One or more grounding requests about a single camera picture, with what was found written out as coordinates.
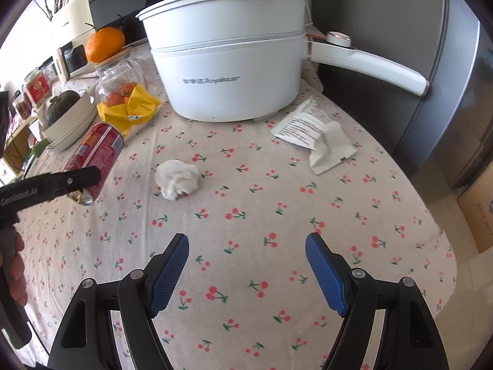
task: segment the tablecloth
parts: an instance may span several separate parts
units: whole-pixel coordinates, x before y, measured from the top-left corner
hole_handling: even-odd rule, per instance
[[[305,258],[305,237],[313,231],[376,279],[413,277],[432,314],[440,311],[457,274],[447,236],[389,154],[321,94],[309,63],[297,99],[280,113],[260,122],[204,123],[174,113],[149,46],[134,52],[145,59],[146,76],[164,103],[127,140],[95,205],[63,196],[20,213],[27,312],[48,347],[83,279],[103,283],[144,268],[177,232],[188,235],[190,256],[169,306],[154,319],[175,369],[319,369],[341,318],[327,306]],[[78,90],[81,82],[91,83],[64,88]],[[269,132],[309,96],[357,148],[353,158],[318,176],[306,149]],[[30,175],[59,171],[77,146],[45,151]],[[165,200],[154,181],[156,167],[169,159],[196,164],[201,174],[199,190],[176,202]],[[112,317],[122,367],[130,369],[121,320]],[[365,370],[376,356],[382,321],[379,312]],[[34,348],[26,352],[40,356]]]

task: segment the tile floor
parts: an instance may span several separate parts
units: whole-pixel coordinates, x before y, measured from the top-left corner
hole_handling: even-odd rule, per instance
[[[448,236],[457,260],[454,295],[435,319],[450,370],[468,370],[493,333],[493,249],[479,254],[442,170],[431,156],[412,184]]]

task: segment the pot lid knob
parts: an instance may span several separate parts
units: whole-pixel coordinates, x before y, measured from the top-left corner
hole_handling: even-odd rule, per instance
[[[340,32],[327,33],[327,41],[341,47],[351,47],[351,38]]]

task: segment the bowl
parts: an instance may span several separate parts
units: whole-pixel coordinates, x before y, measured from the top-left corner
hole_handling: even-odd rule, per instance
[[[88,108],[95,107],[93,103],[93,97],[90,97],[87,91],[80,91],[80,99],[70,109],[62,115],[58,120],[45,129],[43,132],[44,137],[48,139],[50,143],[55,142],[61,138],[71,127],[73,127],[81,117],[88,112]]]
[[[79,120],[61,137],[49,144],[46,149],[60,153],[72,146],[87,131],[98,113],[96,105],[91,105]]]

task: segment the green pumpkin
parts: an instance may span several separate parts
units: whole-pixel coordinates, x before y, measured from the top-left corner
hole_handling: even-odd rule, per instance
[[[67,90],[60,96],[53,97],[47,112],[48,126],[51,127],[57,122],[79,99],[79,93],[73,90]]]

